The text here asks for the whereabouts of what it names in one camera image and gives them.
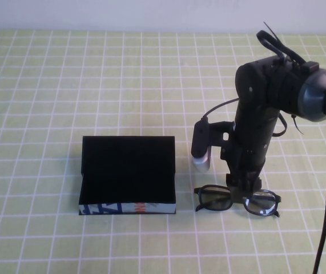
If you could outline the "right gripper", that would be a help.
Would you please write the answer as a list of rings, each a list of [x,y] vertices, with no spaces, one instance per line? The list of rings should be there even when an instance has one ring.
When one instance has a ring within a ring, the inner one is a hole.
[[[226,175],[226,184],[233,202],[242,202],[261,190],[259,175],[265,163],[265,157],[278,111],[238,111],[235,116],[235,128],[230,133],[231,147],[223,154],[230,173]]]

